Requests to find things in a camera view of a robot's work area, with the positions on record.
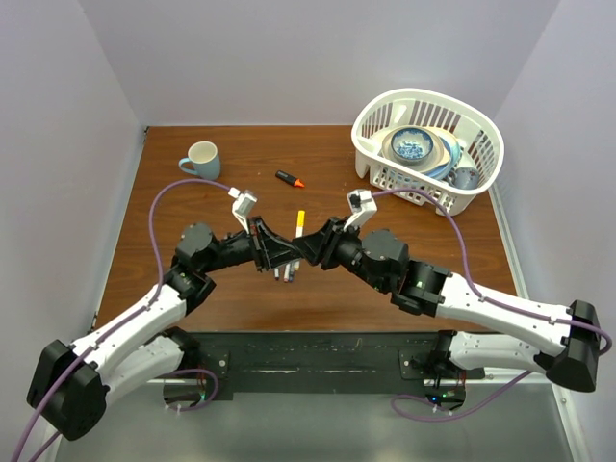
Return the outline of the white pink pen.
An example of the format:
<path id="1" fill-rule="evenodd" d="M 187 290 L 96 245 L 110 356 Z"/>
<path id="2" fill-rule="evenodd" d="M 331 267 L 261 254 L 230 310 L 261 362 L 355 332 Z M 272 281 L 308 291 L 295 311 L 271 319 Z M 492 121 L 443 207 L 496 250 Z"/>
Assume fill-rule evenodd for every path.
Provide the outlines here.
<path id="1" fill-rule="evenodd" d="M 288 264 L 285 266 L 283 271 L 283 281 L 285 283 L 291 282 L 293 280 L 293 265 Z"/>

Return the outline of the yellow pen cap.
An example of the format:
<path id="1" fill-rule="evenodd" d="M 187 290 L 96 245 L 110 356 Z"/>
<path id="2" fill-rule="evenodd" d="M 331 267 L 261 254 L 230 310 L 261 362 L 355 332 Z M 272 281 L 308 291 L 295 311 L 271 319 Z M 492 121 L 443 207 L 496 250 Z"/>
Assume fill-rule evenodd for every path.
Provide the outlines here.
<path id="1" fill-rule="evenodd" d="M 304 210 L 299 210 L 297 212 L 296 227 L 297 228 L 303 228 L 304 227 L 304 221 L 305 221 L 305 211 Z"/>

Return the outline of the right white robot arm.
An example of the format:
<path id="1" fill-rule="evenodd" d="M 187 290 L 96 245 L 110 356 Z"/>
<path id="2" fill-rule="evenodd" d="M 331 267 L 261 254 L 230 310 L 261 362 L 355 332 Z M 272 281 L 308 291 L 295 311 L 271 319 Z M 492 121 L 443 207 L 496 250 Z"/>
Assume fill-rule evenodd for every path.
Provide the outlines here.
<path id="1" fill-rule="evenodd" d="M 541 303 L 472 286 L 461 274 L 412 259 L 407 244 L 389 230 L 361 237 L 358 228 L 345 228 L 336 218 L 316 233 L 295 238 L 293 245 L 310 265 L 341 266 L 406 313 L 489 329 L 479 339 L 454 333 L 433 349 L 428 365 L 439 377 L 488 367 L 538 372 L 577 392 L 597 387 L 599 322 L 587 302 Z"/>

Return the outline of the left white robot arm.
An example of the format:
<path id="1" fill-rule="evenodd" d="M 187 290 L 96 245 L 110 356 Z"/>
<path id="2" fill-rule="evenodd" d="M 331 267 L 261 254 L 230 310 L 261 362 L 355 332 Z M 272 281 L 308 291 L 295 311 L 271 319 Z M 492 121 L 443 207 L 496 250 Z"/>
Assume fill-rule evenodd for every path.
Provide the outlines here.
<path id="1" fill-rule="evenodd" d="M 187 226 L 169 270 L 141 300 L 90 334 L 43 349 L 27 403 L 67 440 L 85 436 L 112 404 L 148 380 L 197 371 L 199 354 L 174 325 L 214 290 L 211 272 L 245 263 L 268 271 L 300 256 L 293 242 L 260 218 L 223 239 L 203 222 Z"/>

